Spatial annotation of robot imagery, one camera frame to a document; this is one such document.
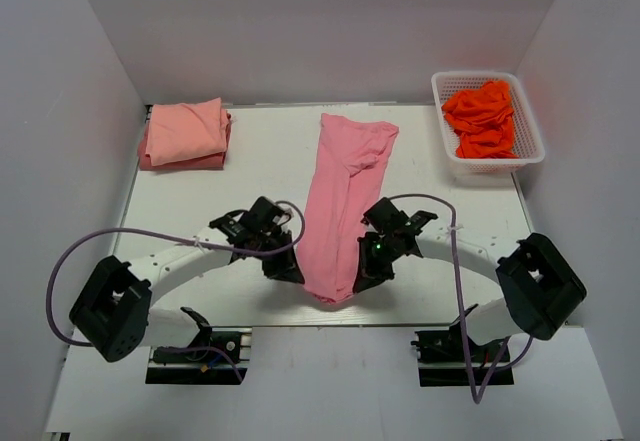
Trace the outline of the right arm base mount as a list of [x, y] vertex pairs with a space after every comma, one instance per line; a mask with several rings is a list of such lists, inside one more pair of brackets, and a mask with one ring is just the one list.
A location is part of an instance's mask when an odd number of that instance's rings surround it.
[[[479, 346], [469, 341], [470, 361], [476, 389], [479, 389], [489, 372], [489, 368], [498, 359], [489, 386], [514, 385], [509, 350], [498, 357], [502, 341], [492, 341]], [[469, 387], [469, 377], [462, 346], [462, 332], [456, 320], [447, 328], [426, 329], [415, 332], [411, 342], [417, 354], [418, 375], [421, 387]]]

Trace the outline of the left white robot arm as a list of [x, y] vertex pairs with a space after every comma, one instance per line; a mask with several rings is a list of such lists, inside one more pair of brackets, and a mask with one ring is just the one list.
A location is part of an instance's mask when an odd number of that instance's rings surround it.
[[72, 306], [69, 318], [110, 363], [138, 347], [185, 356], [213, 351], [213, 328], [192, 308], [169, 311], [158, 301], [186, 283], [236, 261], [254, 258], [268, 279], [301, 283], [295, 260], [300, 237], [286, 224], [300, 217], [289, 201], [259, 197], [250, 209], [211, 221], [190, 238], [173, 238], [172, 247], [130, 261], [108, 256], [98, 262]]

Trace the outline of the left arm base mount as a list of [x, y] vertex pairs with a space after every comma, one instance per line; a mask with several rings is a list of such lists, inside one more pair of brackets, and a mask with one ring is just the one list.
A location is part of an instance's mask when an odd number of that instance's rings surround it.
[[170, 334], [184, 346], [163, 342], [151, 349], [148, 385], [239, 386], [250, 361], [250, 328], [217, 328], [195, 310], [182, 307], [163, 319]]

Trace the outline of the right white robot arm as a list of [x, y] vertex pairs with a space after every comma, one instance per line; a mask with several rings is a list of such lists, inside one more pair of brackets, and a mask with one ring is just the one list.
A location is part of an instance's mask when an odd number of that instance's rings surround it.
[[403, 256], [449, 261], [456, 271], [470, 270], [501, 289], [501, 298], [465, 312], [455, 329], [475, 346], [524, 333], [551, 339], [585, 300], [587, 290], [545, 235], [513, 240], [481, 235], [434, 213], [407, 215], [382, 198], [363, 215], [359, 264], [353, 290], [377, 287], [394, 278], [393, 264]]

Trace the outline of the pink t shirt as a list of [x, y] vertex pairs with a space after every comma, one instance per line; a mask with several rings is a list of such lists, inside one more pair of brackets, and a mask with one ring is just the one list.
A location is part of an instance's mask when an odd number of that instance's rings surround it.
[[316, 167], [296, 256], [304, 288], [327, 304], [353, 295], [362, 215], [378, 200], [399, 128], [322, 114]]

